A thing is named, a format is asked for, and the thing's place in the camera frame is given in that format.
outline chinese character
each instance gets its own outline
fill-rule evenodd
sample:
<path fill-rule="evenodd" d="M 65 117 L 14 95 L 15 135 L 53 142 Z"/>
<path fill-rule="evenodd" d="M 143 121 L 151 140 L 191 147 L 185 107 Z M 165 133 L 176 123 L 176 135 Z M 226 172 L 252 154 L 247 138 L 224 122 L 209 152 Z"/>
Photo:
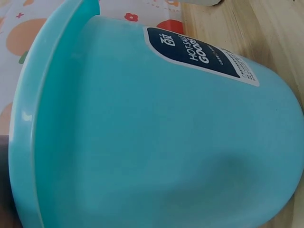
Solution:
<path fill-rule="evenodd" d="M 175 46 L 174 40 L 171 36 L 167 36 L 163 33 L 160 34 L 161 37 L 161 43 L 162 44 L 166 44 L 166 45 L 170 45 L 170 46 Z"/>

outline wooden surface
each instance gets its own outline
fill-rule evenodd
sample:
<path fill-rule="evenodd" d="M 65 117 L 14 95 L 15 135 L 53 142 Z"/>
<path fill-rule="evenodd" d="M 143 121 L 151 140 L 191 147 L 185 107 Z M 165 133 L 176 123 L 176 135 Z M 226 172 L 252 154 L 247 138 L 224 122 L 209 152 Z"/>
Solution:
<path fill-rule="evenodd" d="M 183 14 L 188 36 L 274 70 L 304 106 L 304 0 L 224 0 L 213 7 L 183 4 Z M 286 207 L 262 228 L 304 228 L 304 177 Z"/>

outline dark blue label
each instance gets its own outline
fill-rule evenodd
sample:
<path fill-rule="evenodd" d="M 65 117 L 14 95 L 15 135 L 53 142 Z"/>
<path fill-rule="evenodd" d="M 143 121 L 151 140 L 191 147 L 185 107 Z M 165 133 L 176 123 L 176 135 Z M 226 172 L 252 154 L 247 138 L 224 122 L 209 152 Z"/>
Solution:
<path fill-rule="evenodd" d="M 241 78 L 227 56 L 212 45 L 159 28 L 147 28 L 147 35 L 150 45 L 171 60 Z"/>

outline floral tablecloth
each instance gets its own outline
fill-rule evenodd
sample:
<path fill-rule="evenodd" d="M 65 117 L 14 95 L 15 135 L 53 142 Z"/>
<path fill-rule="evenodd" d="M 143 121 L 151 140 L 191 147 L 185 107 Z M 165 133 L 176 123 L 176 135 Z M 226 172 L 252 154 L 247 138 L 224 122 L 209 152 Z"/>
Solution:
<path fill-rule="evenodd" d="M 0 0 L 0 134 L 7 134 L 22 64 L 40 28 L 64 0 Z M 170 0 L 100 0 L 101 15 L 183 33 Z"/>

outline plastic bucket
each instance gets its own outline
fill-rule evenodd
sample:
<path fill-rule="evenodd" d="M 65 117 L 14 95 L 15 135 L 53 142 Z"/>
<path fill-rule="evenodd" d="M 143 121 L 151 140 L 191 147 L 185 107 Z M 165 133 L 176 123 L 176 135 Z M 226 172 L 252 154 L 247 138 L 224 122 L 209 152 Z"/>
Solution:
<path fill-rule="evenodd" d="M 290 199 L 304 119 L 274 72 L 66 0 L 24 64 L 9 171 L 24 228 L 257 227 Z"/>

